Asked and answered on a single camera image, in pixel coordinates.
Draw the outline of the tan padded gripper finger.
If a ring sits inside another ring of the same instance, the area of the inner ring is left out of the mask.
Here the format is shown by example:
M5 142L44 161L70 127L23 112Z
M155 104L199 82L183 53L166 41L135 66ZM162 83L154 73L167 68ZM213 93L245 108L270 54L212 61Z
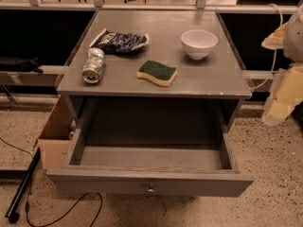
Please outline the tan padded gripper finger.
M273 33L263 40L261 46L271 50L282 49L286 27L287 23L279 26Z
M294 63L290 69L279 69L275 74L261 121L267 126L276 126L302 102L303 63Z

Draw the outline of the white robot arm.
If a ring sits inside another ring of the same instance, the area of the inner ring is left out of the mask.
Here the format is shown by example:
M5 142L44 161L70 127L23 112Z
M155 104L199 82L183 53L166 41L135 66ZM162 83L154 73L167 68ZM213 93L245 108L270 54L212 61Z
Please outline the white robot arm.
M303 6L265 38L261 46L282 49L284 57L292 61L289 69L276 73L261 117L264 124L276 126L303 102Z

